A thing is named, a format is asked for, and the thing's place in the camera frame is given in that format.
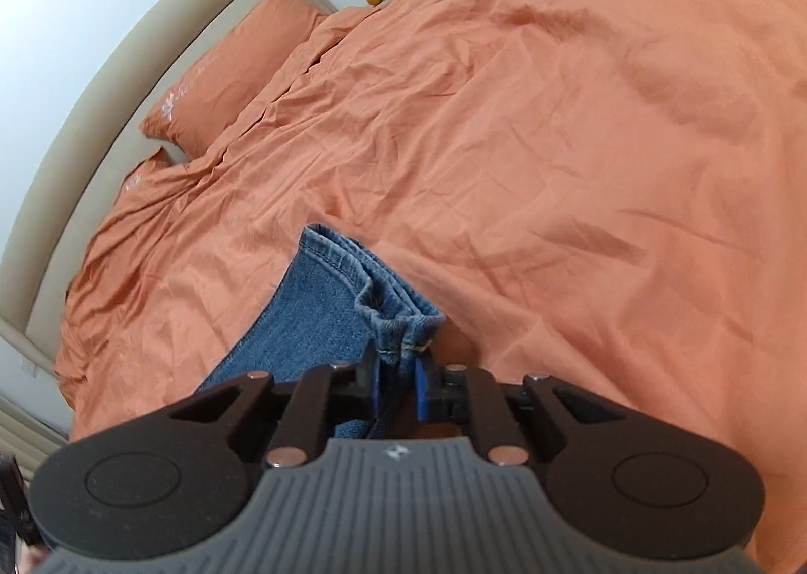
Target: pillowcase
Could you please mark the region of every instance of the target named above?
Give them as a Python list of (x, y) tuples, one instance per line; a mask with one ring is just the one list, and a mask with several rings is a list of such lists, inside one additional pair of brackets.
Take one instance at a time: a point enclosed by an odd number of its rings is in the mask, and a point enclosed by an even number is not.
[(202, 156), (325, 16), (307, 0), (262, 0), (171, 85), (140, 132)]
[(118, 199), (126, 195), (127, 192), (138, 187), (144, 176), (153, 174), (155, 171), (161, 171), (163, 168), (168, 168), (169, 166), (171, 166), (171, 158), (168, 156), (168, 151), (164, 148), (160, 148), (160, 150), (140, 162), (140, 164), (126, 174), (126, 178), (120, 183), (120, 191), (118, 192), (116, 203)]

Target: ridged grip surface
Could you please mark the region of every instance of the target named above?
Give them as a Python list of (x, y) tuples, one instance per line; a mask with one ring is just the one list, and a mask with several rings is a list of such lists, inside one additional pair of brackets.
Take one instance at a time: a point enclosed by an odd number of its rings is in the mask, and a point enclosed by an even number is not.
[(226, 529), (182, 553), (104, 563), (57, 551), (38, 574), (695, 574), (761, 570), (736, 547), (685, 563), (625, 556), (564, 523), (527, 468), (481, 460), (465, 437), (331, 440), (266, 472)]

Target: blue denim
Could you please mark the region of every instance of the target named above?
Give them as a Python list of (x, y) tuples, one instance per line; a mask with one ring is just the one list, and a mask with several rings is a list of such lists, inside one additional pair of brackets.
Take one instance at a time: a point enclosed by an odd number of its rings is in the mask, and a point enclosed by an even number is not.
[(249, 371), (271, 371), (284, 383), (334, 360), (358, 363), (372, 339), (386, 382), (379, 417), (343, 424), (336, 435), (383, 437), (412, 384), (415, 359), (444, 321), (433, 304), (358, 241), (314, 223), (303, 230), (269, 305), (199, 390)]

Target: bed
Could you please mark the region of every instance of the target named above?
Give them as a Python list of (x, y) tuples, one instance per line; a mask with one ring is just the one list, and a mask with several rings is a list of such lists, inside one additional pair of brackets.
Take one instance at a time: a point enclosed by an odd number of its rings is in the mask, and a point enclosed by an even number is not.
[[(336, 12), (203, 156), (108, 215), (157, 145), (140, 117), (256, 1), (161, 0), (82, 96), (19, 213), (0, 332), (51, 371), (62, 350), (76, 437), (194, 391), (317, 221), (451, 318), (439, 357), (501, 380), (550, 371), (740, 450), (768, 493), (750, 549), (795, 571), (807, 0)], [(132, 216), (140, 241), (125, 255), (98, 237)], [(132, 284), (97, 299), (130, 261)], [(114, 330), (97, 353), (68, 343), (101, 315)]]
[[(160, 0), (82, 93), (31, 183), (0, 260), (3, 338), (53, 373), (67, 285), (126, 173), (162, 142), (137, 129), (193, 61), (259, 0)], [(329, 0), (310, 0), (322, 11)], [(167, 144), (172, 158), (185, 158)]]

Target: upholstered headboard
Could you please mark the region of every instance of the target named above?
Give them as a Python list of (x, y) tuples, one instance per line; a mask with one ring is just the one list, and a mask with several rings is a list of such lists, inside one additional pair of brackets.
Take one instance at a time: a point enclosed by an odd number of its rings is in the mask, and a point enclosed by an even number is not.
[[(70, 279), (128, 171), (165, 142), (137, 125), (259, 0), (159, 0), (90, 81), (55, 137), (0, 260), (0, 336), (53, 370)], [(328, 0), (310, 0), (323, 11)], [(175, 161), (179, 150), (167, 147)]]

